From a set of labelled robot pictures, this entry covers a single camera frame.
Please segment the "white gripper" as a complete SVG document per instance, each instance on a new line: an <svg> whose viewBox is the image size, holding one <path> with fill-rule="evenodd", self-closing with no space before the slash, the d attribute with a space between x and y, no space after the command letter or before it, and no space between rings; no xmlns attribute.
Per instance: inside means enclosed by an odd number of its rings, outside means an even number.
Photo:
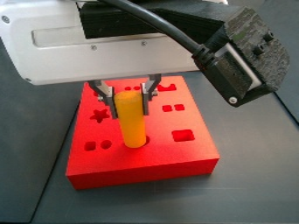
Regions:
<svg viewBox="0 0 299 224"><path fill-rule="evenodd" d="M163 34L87 39L80 3L0 0L0 39L17 73L33 85L88 81L117 119L115 89L104 79L148 75L140 85L144 115L160 74L195 71L192 55Z"/></svg>

